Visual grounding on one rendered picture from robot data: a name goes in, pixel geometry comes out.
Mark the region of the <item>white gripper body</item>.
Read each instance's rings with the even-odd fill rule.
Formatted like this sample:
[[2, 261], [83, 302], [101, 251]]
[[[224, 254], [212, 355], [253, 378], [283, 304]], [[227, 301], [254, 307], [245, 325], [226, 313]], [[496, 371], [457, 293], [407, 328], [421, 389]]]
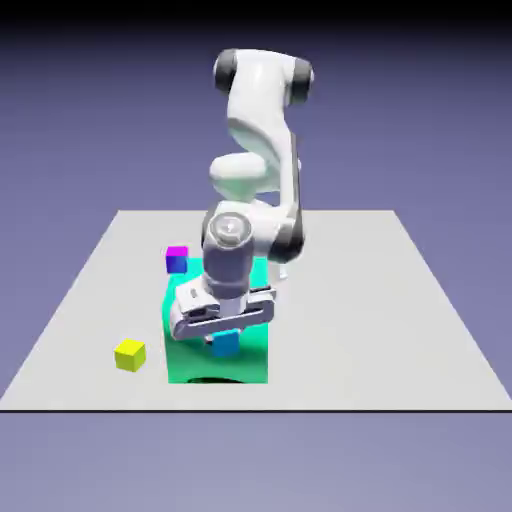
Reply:
[[170, 333], [175, 340], [201, 338], [231, 329], [244, 330], [253, 325], [270, 322], [274, 317], [274, 297], [264, 292], [249, 296], [246, 309], [236, 315], [221, 317], [216, 312], [202, 316], [184, 314], [174, 302], [170, 313]]

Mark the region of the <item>small blue cube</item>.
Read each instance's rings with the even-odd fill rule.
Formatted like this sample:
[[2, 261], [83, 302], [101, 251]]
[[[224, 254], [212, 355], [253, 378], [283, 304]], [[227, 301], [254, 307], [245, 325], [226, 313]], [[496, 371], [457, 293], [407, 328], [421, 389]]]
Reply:
[[231, 357], [239, 352], [240, 331], [231, 329], [215, 333], [212, 337], [212, 353], [215, 357]]

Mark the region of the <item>small magenta cube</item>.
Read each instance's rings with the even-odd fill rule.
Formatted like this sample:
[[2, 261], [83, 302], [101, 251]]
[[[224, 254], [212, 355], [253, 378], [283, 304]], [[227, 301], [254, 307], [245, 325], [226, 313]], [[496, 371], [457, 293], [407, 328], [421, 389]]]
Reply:
[[168, 246], [165, 253], [166, 271], [171, 274], [186, 274], [188, 271], [188, 247]]

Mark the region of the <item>small yellow cube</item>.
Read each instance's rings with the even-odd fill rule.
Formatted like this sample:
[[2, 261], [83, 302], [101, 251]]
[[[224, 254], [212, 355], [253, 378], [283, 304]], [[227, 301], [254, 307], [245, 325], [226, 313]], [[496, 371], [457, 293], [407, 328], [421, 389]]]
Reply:
[[146, 347], [141, 341], [123, 340], [114, 350], [115, 365], [118, 369], [137, 372], [146, 361]]

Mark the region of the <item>large green box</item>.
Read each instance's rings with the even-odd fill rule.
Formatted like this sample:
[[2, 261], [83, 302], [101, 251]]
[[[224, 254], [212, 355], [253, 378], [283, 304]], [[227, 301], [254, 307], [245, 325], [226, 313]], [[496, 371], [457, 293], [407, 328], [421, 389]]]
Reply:
[[231, 354], [220, 353], [203, 339], [176, 341], [170, 333], [169, 318], [175, 287], [198, 277], [202, 259], [190, 257], [185, 274], [172, 274], [161, 307], [166, 364], [170, 383], [234, 381], [246, 384], [268, 382], [269, 326], [260, 324], [245, 329]]

